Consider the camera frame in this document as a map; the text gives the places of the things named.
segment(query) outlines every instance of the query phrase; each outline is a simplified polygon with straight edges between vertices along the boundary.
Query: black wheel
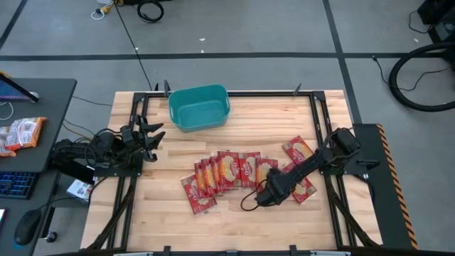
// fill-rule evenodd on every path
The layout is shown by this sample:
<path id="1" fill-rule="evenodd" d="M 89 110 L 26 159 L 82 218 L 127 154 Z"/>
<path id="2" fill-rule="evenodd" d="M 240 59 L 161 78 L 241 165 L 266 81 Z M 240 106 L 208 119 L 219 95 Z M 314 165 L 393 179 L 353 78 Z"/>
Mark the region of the black wheel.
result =
<path id="1" fill-rule="evenodd" d="M 403 93 L 400 91 L 398 84 L 397 84 L 397 76 L 398 72 L 400 71 L 401 67 L 410 59 L 414 58 L 415 56 L 429 52 L 431 50 L 441 50 L 441 49 L 450 49 L 455 48 L 455 42 L 446 42 L 446 43 L 435 43 L 428 46 L 424 46 L 418 49 L 413 50 L 405 57 L 401 58 L 393 67 L 392 71 L 390 72 L 389 76 L 389 85 L 390 85 L 390 92 L 392 95 L 404 106 L 410 107 L 414 110 L 419 110 L 423 112 L 440 112 L 445 110 L 451 110 L 455 108 L 455 101 L 448 102 L 441 105 L 421 105 L 417 104 L 409 99 L 407 99 Z"/>
<path id="2" fill-rule="evenodd" d="M 49 231 L 44 240 L 46 242 L 55 242 L 57 240 L 57 233 Z"/>

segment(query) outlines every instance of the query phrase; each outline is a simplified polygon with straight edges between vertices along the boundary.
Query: keyboard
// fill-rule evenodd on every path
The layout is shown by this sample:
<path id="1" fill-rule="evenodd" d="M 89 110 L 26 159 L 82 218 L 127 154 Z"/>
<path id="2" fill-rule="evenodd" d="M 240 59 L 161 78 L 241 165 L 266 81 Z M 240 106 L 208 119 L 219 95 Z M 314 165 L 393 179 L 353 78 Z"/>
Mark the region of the keyboard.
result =
<path id="1" fill-rule="evenodd" d="M 0 198 L 29 199 L 38 175 L 28 172 L 0 171 Z"/>

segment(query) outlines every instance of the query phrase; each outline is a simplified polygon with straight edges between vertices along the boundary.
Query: snack package on desk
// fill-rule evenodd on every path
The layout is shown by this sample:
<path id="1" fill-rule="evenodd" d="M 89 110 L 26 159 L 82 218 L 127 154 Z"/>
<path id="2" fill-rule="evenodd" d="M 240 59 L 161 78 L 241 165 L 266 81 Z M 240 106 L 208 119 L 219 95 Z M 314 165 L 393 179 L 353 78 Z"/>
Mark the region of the snack package on desk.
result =
<path id="1" fill-rule="evenodd" d="M 293 162 L 287 164 L 282 168 L 284 173 L 290 172 L 296 164 Z M 302 204 L 308 197 L 316 192 L 316 188 L 311 184 L 311 182 L 305 177 L 300 183 L 296 185 L 296 190 L 292 192 L 292 196 L 297 201 L 298 204 Z"/>
<path id="2" fill-rule="evenodd" d="M 278 160 L 259 158 L 256 162 L 256 183 L 259 185 L 263 180 L 267 178 L 267 173 L 271 168 L 278 168 Z M 265 182 L 257 189 L 257 192 L 261 192 L 265 187 Z"/>
<path id="3" fill-rule="evenodd" d="M 202 173 L 204 176 L 204 184 L 207 188 L 207 197 L 211 198 L 218 192 L 215 179 L 213 178 L 212 165 L 210 159 L 200 160 L 200 166 L 202 167 Z"/>
<path id="4" fill-rule="evenodd" d="M 10 127 L 6 138 L 6 148 L 11 151 L 26 147 L 36 147 L 45 117 L 17 119 Z"/>
<path id="5" fill-rule="evenodd" d="M 0 127 L 0 156 L 16 156 L 16 152 L 5 147 L 9 127 Z"/>
<path id="6" fill-rule="evenodd" d="M 201 198 L 199 196 L 195 174 L 185 176 L 180 181 L 183 189 L 185 189 L 186 196 L 188 196 L 188 201 L 190 202 L 194 215 L 207 213 L 209 209 L 216 206 L 216 200 L 214 198 Z"/>
<path id="7" fill-rule="evenodd" d="M 288 153 L 295 164 L 302 163 L 313 154 L 313 151 L 300 136 L 297 136 L 284 144 L 283 149 Z"/>
<path id="8" fill-rule="evenodd" d="M 225 190 L 242 185 L 238 153 L 219 151 L 218 171 L 220 172 L 221 189 Z"/>
<path id="9" fill-rule="evenodd" d="M 196 188 L 198 189 L 199 198 L 207 198 L 207 186 L 204 181 L 204 173 L 200 162 L 194 163 L 194 173 L 196 175 Z"/>
<path id="10" fill-rule="evenodd" d="M 215 180 L 217 196 L 223 195 L 223 190 L 221 189 L 221 180 L 220 180 L 220 172 L 218 171 L 218 157 L 211 156 L 210 157 L 210 165 L 212 166 L 213 172 L 213 179 Z"/>
<path id="11" fill-rule="evenodd" d="M 242 187 L 255 188 L 256 183 L 256 162 L 261 158 L 260 152 L 239 153 L 240 178 Z"/>

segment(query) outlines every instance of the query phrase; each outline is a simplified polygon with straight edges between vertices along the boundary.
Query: black desk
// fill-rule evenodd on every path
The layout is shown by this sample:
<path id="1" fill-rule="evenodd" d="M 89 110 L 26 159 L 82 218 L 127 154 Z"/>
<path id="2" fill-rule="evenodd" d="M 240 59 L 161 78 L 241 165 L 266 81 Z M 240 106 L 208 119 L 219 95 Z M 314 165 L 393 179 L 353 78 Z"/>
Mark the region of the black desk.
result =
<path id="1" fill-rule="evenodd" d="M 65 118 L 68 105 L 76 86 L 74 79 L 14 79 L 20 86 L 40 95 L 38 103 L 15 102 L 14 115 L 10 120 L 0 121 L 0 126 L 10 125 L 15 119 L 24 117 L 47 117 L 41 131 L 38 146 L 20 149 L 16 157 L 0 158 L 1 171 L 41 171 L 46 169 L 60 126 Z M 2 255 L 32 255 L 49 214 L 50 206 L 41 208 L 41 221 L 33 240 L 25 246 L 14 243 L 14 230 L 22 215 L 53 200 L 56 183 L 60 175 L 55 170 L 40 174 L 38 183 L 29 200 L 0 198 L 0 208 L 6 209 L 6 216 L 0 227 L 0 248 Z"/>

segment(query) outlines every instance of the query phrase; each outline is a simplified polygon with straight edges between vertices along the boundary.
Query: computer mouse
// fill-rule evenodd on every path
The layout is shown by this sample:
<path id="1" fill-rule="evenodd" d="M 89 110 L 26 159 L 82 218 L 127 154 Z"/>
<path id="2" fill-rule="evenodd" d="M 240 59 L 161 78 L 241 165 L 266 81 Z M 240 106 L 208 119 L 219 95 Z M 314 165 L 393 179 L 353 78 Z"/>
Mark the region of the computer mouse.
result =
<path id="1" fill-rule="evenodd" d="M 26 212 L 14 231 L 14 242 L 18 245 L 26 245 L 32 241 L 35 236 L 36 228 L 40 223 L 41 212 L 39 210 L 30 210 Z"/>

